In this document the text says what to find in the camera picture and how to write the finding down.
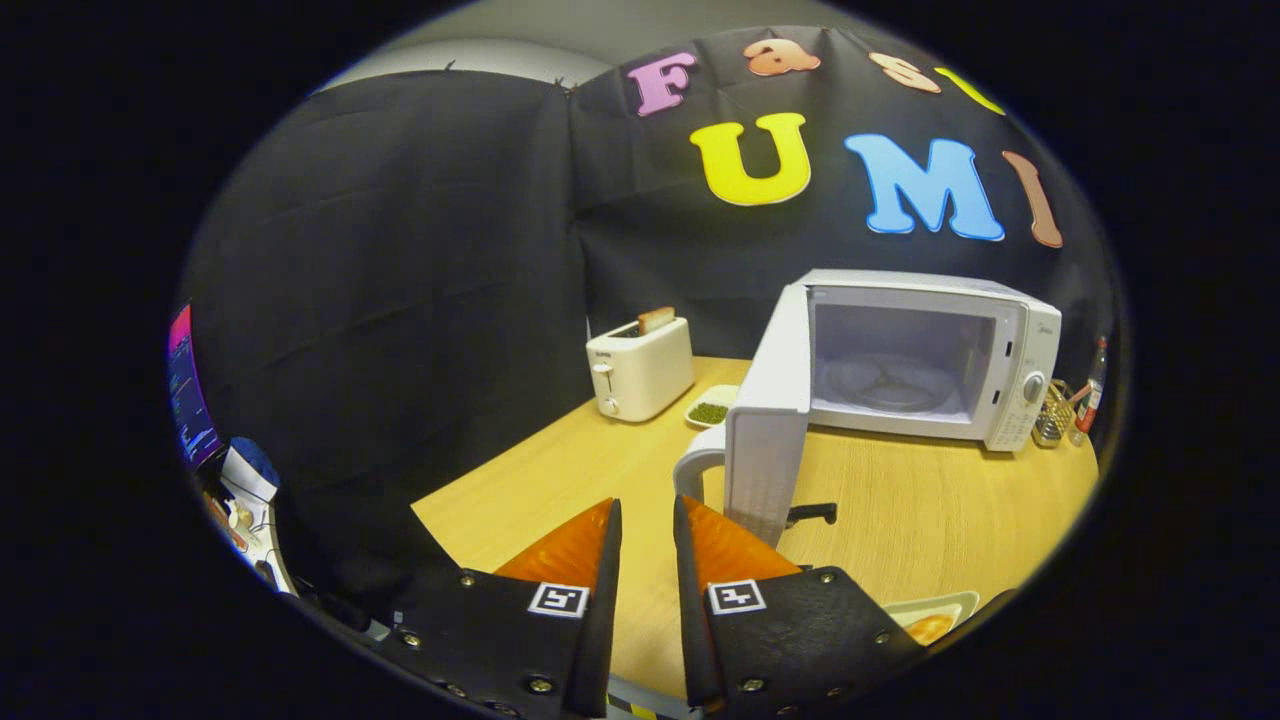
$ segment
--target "computer screen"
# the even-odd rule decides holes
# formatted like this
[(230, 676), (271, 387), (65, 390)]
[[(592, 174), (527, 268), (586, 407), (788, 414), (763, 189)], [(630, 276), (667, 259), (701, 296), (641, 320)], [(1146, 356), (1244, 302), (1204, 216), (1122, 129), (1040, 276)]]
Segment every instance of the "computer screen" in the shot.
[(200, 379), (196, 377), (189, 304), (169, 325), (169, 405), (178, 424), (178, 441), (187, 466), (195, 471), (221, 448), (221, 442), (214, 430), (214, 421), (209, 416)]

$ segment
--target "blue letter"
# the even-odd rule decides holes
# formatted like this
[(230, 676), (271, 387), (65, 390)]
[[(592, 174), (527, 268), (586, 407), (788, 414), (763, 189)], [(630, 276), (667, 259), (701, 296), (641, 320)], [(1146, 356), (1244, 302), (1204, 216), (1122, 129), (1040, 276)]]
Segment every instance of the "blue letter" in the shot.
[(905, 150), (883, 135), (851, 135), (845, 147), (867, 164), (876, 211), (867, 227), (876, 232), (908, 233), (915, 227), (899, 202), (899, 191), (915, 208), (931, 232), (942, 229), (947, 197), (955, 205), (951, 229), (960, 237), (1004, 240), (1005, 228), (991, 214), (991, 204), (973, 167), (973, 149), (954, 140), (929, 143), (929, 169), (924, 170)]

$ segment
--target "microwave control knob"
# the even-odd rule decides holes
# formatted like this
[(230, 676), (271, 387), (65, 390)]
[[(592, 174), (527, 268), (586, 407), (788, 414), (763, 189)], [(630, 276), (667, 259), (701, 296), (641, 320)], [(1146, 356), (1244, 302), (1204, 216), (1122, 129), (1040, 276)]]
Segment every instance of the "microwave control knob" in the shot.
[(1027, 402), (1036, 402), (1042, 389), (1044, 389), (1044, 373), (1032, 373), (1023, 380), (1023, 397)]

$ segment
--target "green food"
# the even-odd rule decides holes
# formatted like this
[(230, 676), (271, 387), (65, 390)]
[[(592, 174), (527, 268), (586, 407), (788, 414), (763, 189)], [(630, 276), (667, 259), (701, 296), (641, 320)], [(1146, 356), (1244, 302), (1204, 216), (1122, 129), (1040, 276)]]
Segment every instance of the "green food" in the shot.
[(724, 407), (723, 405), (699, 402), (698, 407), (694, 407), (692, 410), (689, 411), (689, 418), (699, 423), (716, 425), (724, 421), (726, 414), (728, 414), (728, 407)]

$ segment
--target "white microwave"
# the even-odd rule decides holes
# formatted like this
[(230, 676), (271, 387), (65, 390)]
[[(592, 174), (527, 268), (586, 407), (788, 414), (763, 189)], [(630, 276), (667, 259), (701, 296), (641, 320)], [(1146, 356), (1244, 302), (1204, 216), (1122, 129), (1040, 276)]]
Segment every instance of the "white microwave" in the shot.
[(786, 286), (724, 423), (677, 462), (701, 497), (724, 464), (724, 509), (777, 544), (810, 424), (1020, 450), (1053, 375), (1061, 313), (1000, 283), (812, 270)]

